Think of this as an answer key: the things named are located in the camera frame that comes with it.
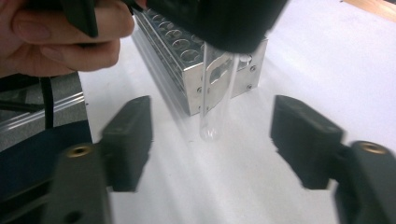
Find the human hand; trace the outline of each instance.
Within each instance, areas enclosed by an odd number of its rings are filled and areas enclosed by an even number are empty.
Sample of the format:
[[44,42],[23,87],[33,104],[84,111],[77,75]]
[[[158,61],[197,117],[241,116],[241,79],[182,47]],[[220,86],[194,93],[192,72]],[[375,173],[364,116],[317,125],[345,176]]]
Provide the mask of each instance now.
[[112,66],[118,61],[120,38],[134,29],[128,7],[119,0],[97,1],[96,38],[72,26],[61,11],[29,10],[26,3],[0,0],[0,77],[50,77]]

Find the finger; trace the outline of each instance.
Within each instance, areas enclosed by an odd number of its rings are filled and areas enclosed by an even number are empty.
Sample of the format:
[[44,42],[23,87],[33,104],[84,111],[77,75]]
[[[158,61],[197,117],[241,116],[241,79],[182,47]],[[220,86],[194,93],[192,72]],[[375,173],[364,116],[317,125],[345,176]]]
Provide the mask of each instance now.
[[91,38],[71,25],[59,11],[22,10],[13,21],[14,32],[31,44],[107,42],[132,33],[134,20],[121,1],[102,0],[95,8],[99,36]]
[[86,48],[79,45],[44,45],[40,49],[43,55],[57,63],[72,70],[89,72],[116,64],[120,41],[117,39]]

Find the test tube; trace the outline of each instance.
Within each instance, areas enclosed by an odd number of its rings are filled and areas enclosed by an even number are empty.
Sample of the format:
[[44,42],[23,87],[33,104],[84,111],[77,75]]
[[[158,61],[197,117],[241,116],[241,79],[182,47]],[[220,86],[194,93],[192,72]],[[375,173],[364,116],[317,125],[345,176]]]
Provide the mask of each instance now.
[[206,141],[218,140],[223,132],[238,64],[239,54],[205,43],[200,135]]

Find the white table surface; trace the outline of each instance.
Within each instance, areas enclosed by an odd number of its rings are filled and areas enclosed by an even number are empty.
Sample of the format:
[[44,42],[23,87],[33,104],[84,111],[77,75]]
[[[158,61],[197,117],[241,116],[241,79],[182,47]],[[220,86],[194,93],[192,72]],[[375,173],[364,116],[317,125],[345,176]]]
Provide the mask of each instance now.
[[291,1],[268,34],[259,88],[231,100],[224,135],[207,143],[136,27],[116,66],[80,73],[94,141],[123,104],[151,97],[150,158],[137,193],[111,194],[115,223],[337,223],[332,192],[302,189],[272,145],[274,96],[313,106],[346,144],[396,149],[395,28],[338,1]]

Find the glass test tube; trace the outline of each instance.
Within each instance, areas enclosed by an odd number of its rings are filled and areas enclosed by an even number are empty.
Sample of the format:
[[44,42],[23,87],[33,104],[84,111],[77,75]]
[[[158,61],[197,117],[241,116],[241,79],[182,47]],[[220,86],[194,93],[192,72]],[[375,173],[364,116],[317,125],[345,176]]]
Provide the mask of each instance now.
[[205,43],[200,135],[206,141],[219,139],[239,64],[239,55]]

